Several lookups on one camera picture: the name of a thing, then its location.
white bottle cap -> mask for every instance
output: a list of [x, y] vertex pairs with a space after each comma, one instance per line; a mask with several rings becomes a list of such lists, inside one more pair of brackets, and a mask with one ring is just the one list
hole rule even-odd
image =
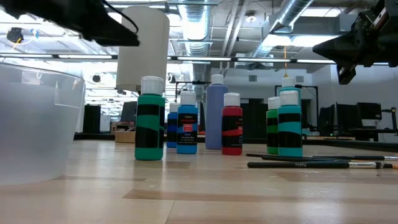
[[193, 105], [197, 104], [197, 95], [194, 92], [182, 91], [181, 92], [181, 105]]
[[143, 77], [141, 79], [141, 94], [156, 94], [162, 95], [164, 91], [164, 81], [160, 77]]
[[280, 93], [280, 105], [299, 105], [298, 91], [282, 91]]
[[179, 107], [180, 107], [179, 103], [171, 103], [170, 104], [170, 113], [177, 113]]
[[211, 76], [211, 84], [221, 84], [224, 85], [224, 76], [217, 74], [217, 75], [212, 75]]
[[268, 98], [268, 110], [276, 110], [280, 108], [280, 98], [279, 96], [274, 96]]
[[239, 93], [225, 93], [224, 106], [241, 106], [241, 95]]
[[294, 87], [296, 85], [296, 79], [294, 77], [285, 77], [282, 79], [282, 87]]

cardboard box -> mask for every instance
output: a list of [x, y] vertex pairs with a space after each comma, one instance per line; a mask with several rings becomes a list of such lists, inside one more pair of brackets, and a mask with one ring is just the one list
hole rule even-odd
[[115, 142], [120, 143], [135, 143], [136, 132], [135, 131], [116, 131]]

wooden table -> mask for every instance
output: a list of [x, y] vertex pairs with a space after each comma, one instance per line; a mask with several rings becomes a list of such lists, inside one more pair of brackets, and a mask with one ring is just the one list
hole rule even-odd
[[[199, 144], [135, 161], [134, 145], [75, 141], [66, 175], [0, 187], [0, 223], [396, 223], [398, 170], [248, 169]], [[309, 155], [394, 155], [304, 146]], [[264, 145], [245, 145], [262, 153]]]

blue paint bottle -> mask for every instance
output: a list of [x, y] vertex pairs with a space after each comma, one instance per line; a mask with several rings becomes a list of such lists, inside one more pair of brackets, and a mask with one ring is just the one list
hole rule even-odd
[[223, 75], [212, 75], [211, 85], [206, 89], [206, 148], [221, 149], [222, 116], [224, 108], [224, 94], [228, 87], [224, 86]]
[[177, 147], [177, 112], [179, 103], [170, 104], [170, 113], [167, 115], [167, 147]]
[[303, 156], [301, 107], [298, 91], [280, 93], [278, 139], [280, 156]]
[[197, 96], [193, 92], [181, 92], [181, 106], [177, 116], [177, 153], [196, 154], [198, 150]]
[[294, 77], [285, 77], [282, 79], [282, 88], [278, 90], [278, 95], [280, 96], [280, 93], [282, 91], [297, 91], [298, 92], [298, 98], [300, 99], [298, 101], [298, 105], [301, 106], [301, 89], [296, 88], [296, 80]]

green paint bottle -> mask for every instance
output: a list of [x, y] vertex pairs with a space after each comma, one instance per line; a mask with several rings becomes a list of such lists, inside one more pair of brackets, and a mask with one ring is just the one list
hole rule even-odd
[[267, 111], [267, 152], [269, 154], [278, 154], [278, 108], [280, 107], [280, 98], [268, 98]]
[[138, 160], [155, 161], [163, 158], [164, 107], [163, 78], [143, 77], [138, 98], [136, 150]]

